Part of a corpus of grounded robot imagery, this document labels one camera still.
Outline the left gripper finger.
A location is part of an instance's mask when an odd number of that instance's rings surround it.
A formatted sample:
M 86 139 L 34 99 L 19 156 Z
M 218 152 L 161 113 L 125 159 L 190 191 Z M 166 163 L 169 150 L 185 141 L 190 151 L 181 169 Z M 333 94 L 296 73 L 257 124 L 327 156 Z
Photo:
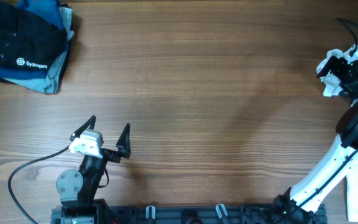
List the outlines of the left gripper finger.
M 96 123 L 96 116 L 92 115 L 87 122 L 85 122 L 82 126 L 80 126 L 76 131 L 74 131 L 71 136 L 70 140 L 73 141 L 75 138 L 80 137 L 80 135 L 86 130 L 86 129 L 94 129 Z
M 121 157 L 129 159 L 131 156 L 130 124 L 127 123 L 116 143 L 117 151 Z

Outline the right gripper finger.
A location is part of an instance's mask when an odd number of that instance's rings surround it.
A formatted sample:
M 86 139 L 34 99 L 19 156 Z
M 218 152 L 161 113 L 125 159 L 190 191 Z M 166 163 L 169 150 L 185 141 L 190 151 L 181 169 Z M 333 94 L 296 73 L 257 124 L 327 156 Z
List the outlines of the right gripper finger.
M 358 98 L 358 81 L 353 83 L 340 82 L 339 86 L 342 88 L 342 90 L 339 92 L 339 96 L 350 99 Z
M 323 68 L 317 73 L 317 78 L 325 77 L 328 75 L 330 71 L 334 75 L 337 75 L 342 69 L 342 58 L 337 58 L 336 56 L 332 56 L 328 59 Z

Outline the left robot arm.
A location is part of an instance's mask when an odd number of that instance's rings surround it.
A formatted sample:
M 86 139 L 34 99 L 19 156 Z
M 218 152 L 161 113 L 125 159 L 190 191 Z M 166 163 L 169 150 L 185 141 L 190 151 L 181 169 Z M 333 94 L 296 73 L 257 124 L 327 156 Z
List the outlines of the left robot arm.
M 62 172 L 56 181 L 60 194 L 61 209 L 51 214 L 52 224 L 96 224 L 119 223 L 117 216 L 104 199 L 95 199 L 103 176 L 108 176 L 107 163 L 120 163 L 122 158 L 131 156 L 130 124 L 127 123 L 116 143 L 116 150 L 103 147 L 101 132 L 94 129 L 96 116 L 93 115 L 70 136 L 68 149 L 80 153 L 83 160 L 77 170 Z

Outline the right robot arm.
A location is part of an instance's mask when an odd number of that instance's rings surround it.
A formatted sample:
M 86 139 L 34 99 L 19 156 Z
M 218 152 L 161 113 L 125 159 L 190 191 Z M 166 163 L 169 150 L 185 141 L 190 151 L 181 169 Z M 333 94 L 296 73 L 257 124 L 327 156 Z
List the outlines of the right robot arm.
M 358 45 L 330 50 L 316 69 L 325 97 L 349 98 L 351 107 L 336 126 L 326 155 L 298 184 L 279 195 L 265 214 L 267 223 L 317 223 L 324 198 L 342 179 L 347 182 L 347 218 L 358 222 Z

